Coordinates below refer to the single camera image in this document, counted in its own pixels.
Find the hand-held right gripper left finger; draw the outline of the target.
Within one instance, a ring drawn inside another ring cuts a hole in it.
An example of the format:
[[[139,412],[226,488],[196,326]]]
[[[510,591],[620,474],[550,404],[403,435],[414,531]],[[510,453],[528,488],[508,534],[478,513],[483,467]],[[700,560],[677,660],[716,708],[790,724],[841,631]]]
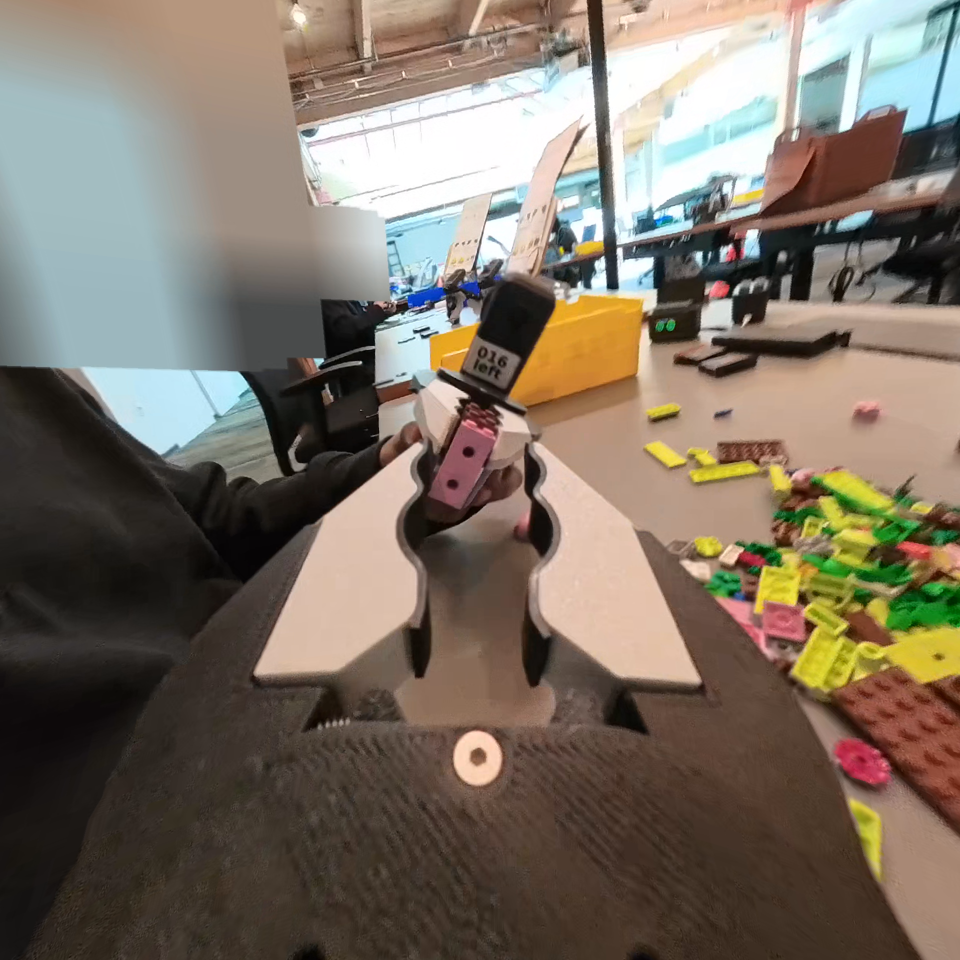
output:
[[[268,687],[400,687],[431,657],[416,545],[424,491],[413,446],[330,510],[272,626],[253,678]]]

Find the yellow plastic bin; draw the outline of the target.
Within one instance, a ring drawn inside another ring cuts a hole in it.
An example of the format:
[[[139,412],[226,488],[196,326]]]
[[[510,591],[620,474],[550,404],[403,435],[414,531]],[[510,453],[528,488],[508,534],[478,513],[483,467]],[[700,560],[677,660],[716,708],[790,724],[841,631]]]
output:
[[[511,401],[530,408],[634,378],[645,305],[645,295],[633,293],[557,299]]]

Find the black box device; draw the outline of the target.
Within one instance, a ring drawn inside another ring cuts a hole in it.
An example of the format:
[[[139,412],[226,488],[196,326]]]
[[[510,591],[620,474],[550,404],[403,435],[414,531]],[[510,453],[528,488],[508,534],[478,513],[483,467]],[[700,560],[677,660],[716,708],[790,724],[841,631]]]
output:
[[[770,300],[770,280],[758,277],[742,280],[730,296],[730,320],[735,327],[758,325],[765,321]]]

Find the pile of colourful toy bricks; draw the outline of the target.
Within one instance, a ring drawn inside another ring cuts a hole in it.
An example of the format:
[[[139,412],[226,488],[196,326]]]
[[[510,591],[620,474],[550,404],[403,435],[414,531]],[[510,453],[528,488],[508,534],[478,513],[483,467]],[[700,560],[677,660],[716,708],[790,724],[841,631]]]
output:
[[[765,541],[675,539],[667,550],[798,688],[820,700],[891,667],[958,706],[958,507],[842,467],[761,466]]]

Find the brown cardboard box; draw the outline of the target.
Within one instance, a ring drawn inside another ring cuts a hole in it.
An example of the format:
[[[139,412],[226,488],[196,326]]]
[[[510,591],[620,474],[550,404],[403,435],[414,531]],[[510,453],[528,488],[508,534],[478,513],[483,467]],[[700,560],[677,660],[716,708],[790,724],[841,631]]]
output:
[[[887,182],[907,112],[888,104],[850,128],[820,134],[795,127],[774,140],[764,172],[761,216],[779,216],[855,198]]]

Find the magenta flower piece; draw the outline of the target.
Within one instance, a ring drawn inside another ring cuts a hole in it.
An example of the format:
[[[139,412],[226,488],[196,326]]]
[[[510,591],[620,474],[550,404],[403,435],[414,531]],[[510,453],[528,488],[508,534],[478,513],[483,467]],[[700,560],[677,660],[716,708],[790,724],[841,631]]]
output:
[[[832,758],[850,781],[872,789],[882,789],[892,779],[892,767],[876,747],[856,737],[845,737],[832,747]]]

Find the large brown baseplate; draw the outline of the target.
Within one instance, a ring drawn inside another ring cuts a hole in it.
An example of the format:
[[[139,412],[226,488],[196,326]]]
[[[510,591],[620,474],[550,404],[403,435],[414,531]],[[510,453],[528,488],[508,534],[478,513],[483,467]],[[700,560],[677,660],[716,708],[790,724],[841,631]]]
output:
[[[900,667],[839,687],[829,701],[958,832],[958,705]]]

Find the brown studded plate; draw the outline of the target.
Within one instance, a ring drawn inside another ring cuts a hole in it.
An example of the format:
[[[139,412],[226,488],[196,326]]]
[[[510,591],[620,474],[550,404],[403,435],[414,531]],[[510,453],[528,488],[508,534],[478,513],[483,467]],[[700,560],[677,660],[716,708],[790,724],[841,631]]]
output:
[[[786,467],[789,462],[786,445],[778,438],[720,440],[715,455],[720,464],[751,462],[759,467],[772,464]]]

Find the person's left forearm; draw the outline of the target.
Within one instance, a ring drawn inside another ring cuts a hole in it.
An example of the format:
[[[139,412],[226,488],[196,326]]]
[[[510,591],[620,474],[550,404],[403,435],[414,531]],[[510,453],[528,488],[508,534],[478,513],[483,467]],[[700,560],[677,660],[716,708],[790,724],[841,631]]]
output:
[[[245,581],[382,469],[381,442],[318,454],[304,470],[265,482],[231,481],[220,464],[202,462],[172,473],[171,487],[231,574]]]

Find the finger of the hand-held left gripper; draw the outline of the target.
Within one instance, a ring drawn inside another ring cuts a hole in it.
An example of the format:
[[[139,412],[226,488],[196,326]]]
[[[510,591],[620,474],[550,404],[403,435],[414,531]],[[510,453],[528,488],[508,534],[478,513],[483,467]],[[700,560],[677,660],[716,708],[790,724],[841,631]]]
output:
[[[485,411],[486,459],[484,471],[503,471],[522,457],[526,447],[541,437],[541,431],[525,414],[516,411]]]
[[[414,401],[414,421],[422,442],[439,458],[461,420],[467,394],[456,386],[421,386]]]

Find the black office chair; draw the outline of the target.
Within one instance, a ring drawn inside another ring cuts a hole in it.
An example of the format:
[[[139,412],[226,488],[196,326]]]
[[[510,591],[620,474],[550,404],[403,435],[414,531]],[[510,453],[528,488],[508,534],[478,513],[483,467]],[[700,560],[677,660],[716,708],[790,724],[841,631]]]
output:
[[[304,470],[318,454],[356,453],[379,438],[376,350],[331,358],[290,358],[286,366],[243,370],[265,417],[281,473]]]

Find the pink brick with holes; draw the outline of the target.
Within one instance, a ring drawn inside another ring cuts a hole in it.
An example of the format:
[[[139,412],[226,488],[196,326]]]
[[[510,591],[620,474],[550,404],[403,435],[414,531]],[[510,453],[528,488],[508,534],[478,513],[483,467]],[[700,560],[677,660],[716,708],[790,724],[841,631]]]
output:
[[[464,418],[441,455],[426,498],[451,511],[465,510],[486,474],[498,439],[496,426]]]

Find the black charger green lights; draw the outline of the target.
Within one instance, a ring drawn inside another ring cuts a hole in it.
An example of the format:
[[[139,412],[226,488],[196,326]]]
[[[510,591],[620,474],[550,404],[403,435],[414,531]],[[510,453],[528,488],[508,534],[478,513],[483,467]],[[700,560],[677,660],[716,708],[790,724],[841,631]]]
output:
[[[701,276],[664,279],[656,290],[655,306],[646,315],[650,342],[665,345],[699,340],[705,291]]]

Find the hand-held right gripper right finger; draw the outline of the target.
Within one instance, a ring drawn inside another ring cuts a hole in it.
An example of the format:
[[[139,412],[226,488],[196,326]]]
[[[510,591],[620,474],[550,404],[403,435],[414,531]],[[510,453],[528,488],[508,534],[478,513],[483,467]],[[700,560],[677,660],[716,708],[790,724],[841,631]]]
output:
[[[630,519],[542,443],[527,445],[522,666],[553,690],[700,690],[703,682]]]

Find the cardboard sign board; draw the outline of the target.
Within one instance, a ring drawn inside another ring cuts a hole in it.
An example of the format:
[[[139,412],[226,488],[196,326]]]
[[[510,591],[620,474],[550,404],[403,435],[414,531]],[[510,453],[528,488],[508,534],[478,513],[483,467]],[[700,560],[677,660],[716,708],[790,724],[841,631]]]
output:
[[[585,125],[577,118],[545,146],[529,182],[519,213],[505,275],[534,277],[544,265],[550,229],[557,209],[555,188]]]
[[[446,282],[452,282],[458,272],[465,275],[475,272],[493,196],[493,192],[488,191],[463,203],[441,272]]]

